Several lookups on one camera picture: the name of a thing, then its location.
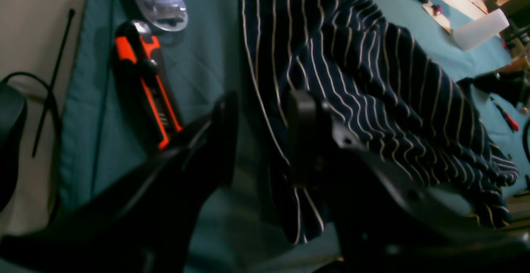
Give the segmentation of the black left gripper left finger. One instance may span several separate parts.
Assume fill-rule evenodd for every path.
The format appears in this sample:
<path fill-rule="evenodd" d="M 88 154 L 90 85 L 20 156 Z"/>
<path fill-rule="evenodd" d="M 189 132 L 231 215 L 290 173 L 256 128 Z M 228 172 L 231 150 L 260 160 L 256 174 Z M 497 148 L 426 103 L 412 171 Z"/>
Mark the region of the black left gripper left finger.
<path fill-rule="evenodd" d="M 201 208 L 233 179 L 236 92 L 162 152 L 46 229 L 1 239 L 1 258 L 42 273 L 180 273 Z"/>

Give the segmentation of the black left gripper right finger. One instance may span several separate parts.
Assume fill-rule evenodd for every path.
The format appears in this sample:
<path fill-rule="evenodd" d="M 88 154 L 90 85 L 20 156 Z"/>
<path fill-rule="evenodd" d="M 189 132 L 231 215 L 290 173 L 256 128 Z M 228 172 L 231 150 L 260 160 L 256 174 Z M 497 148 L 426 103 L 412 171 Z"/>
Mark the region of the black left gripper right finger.
<path fill-rule="evenodd" d="M 329 207 L 347 272 L 528 273 L 529 233 L 487 231 L 368 152 L 329 105 L 288 96 L 291 182 Z"/>

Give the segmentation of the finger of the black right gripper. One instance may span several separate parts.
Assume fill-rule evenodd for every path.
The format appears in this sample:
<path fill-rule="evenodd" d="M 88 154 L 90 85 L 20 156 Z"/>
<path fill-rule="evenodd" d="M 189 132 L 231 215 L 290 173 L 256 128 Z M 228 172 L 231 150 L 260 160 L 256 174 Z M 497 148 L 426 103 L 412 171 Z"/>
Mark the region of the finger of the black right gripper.
<path fill-rule="evenodd" d="M 526 70 L 513 72 L 487 72 L 458 81 L 462 91 L 470 96 L 471 86 L 487 94 L 497 94 L 516 107 L 526 105 Z"/>

